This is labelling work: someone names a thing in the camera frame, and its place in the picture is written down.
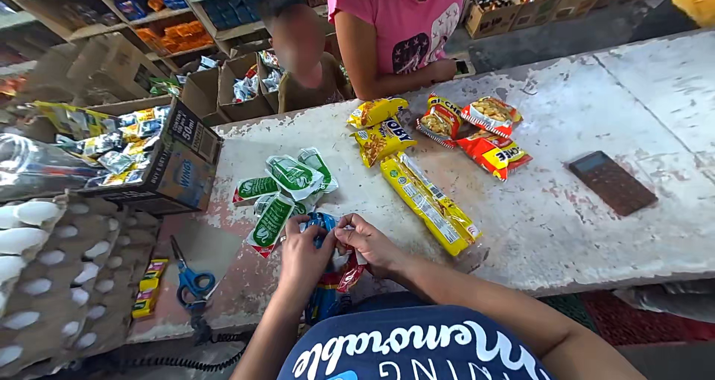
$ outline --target hand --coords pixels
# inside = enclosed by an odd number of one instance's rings
[[[299,224],[308,221],[307,215],[298,215],[285,223],[285,236],[281,249],[280,280],[278,291],[290,298],[297,309],[302,310],[315,288],[320,276],[333,255],[335,242],[323,243],[320,249],[313,245],[318,235],[327,231],[316,225],[307,227],[302,233]]]
[[[430,85],[451,80],[457,74],[457,62],[454,59],[436,60],[424,67],[428,71]]]
[[[355,229],[345,229],[347,225]],[[409,258],[409,255],[395,246],[384,233],[356,213],[347,214],[340,219],[335,230],[331,230],[325,238],[323,247],[330,244],[332,248],[336,240],[360,251],[370,264],[368,269],[371,274],[380,278],[389,278]]]

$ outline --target woman in pink shirt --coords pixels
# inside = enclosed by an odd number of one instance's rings
[[[327,0],[340,54],[361,100],[451,80],[444,44],[462,0]]]

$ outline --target yellow biscuit pack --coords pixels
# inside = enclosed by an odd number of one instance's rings
[[[385,158],[380,170],[450,255],[457,256],[482,235],[474,222],[405,153],[400,151]]]
[[[355,108],[347,117],[347,122],[357,129],[377,125],[387,118],[394,118],[399,111],[407,107],[404,98],[391,97],[366,101]]]
[[[376,162],[392,153],[403,151],[407,147],[417,144],[417,141],[413,140],[394,118],[387,118],[380,125],[358,130],[350,137],[354,137],[357,144],[360,145],[360,156],[362,156],[362,163],[366,167],[375,165]]]

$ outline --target navy blue shirt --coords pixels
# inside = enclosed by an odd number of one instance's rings
[[[460,306],[335,316],[312,327],[279,380],[549,380],[541,362],[493,320]]]

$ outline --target child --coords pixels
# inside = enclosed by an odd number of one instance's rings
[[[353,98],[335,57],[325,48],[325,30],[305,0],[261,0],[261,18],[286,70],[278,86],[279,112]]]

